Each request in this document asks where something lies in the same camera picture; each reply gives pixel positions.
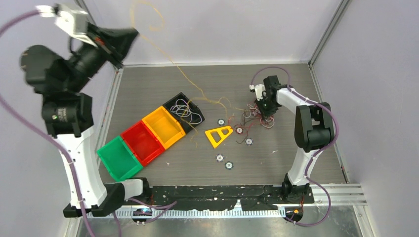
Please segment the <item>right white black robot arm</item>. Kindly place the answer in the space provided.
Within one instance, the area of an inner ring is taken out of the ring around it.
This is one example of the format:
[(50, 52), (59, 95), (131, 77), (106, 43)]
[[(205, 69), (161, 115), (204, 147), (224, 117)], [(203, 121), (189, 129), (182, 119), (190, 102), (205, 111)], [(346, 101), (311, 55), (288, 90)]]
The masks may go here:
[(318, 103), (298, 93), (277, 76), (268, 76), (262, 84), (250, 84), (261, 117), (274, 115), (280, 107), (294, 114), (294, 140), (298, 147), (293, 165), (285, 175), (280, 197), (296, 202), (308, 193), (309, 177), (319, 155), (335, 139), (334, 121), (328, 103)]

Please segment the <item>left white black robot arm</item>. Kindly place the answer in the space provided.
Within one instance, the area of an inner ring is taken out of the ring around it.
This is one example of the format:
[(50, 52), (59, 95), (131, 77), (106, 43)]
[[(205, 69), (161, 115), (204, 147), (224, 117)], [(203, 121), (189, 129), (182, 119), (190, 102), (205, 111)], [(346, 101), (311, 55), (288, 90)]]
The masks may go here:
[(59, 146), (70, 185), (66, 218), (92, 213), (107, 216), (133, 198), (147, 204), (152, 192), (145, 178), (124, 178), (104, 183), (93, 149), (94, 121), (91, 96), (82, 93), (90, 79), (110, 62), (121, 68), (139, 36), (134, 28), (106, 29), (87, 26), (90, 43), (82, 43), (69, 59), (44, 45), (33, 45), (21, 55), (25, 81), (42, 96), (41, 116), (47, 138)]

